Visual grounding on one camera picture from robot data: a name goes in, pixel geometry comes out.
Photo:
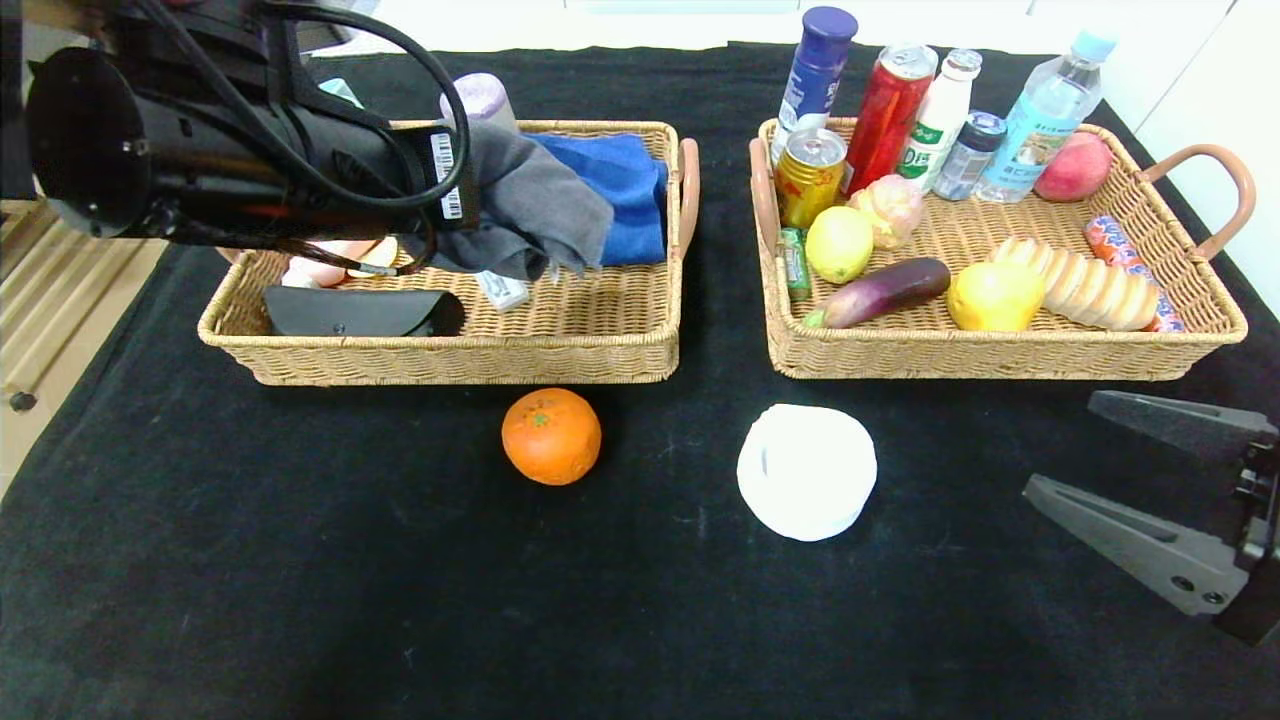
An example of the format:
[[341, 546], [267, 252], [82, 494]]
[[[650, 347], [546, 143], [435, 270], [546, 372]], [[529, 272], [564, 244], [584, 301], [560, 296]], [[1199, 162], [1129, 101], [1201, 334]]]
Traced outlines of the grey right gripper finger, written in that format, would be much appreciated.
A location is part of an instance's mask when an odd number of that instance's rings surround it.
[[1094, 552], [1188, 616], [1219, 615], [1251, 574], [1216, 536], [1032, 475], [1023, 497]]
[[1116, 389], [1093, 392], [1087, 407], [1206, 462], [1277, 459], [1277, 427], [1262, 413]]

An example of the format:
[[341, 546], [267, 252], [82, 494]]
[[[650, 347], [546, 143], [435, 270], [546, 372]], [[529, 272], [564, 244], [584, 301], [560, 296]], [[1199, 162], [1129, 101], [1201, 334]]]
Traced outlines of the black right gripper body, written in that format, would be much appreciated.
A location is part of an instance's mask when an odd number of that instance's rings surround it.
[[1236, 468], [1231, 496], [1242, 503], [1235, 541], [1221, 544], [1215, 583], [1231, 593], [1215, 624], [1251, 647], [1267, 643], [1279, 621], [1277, 438], [1215, 433], [1211, 457]]

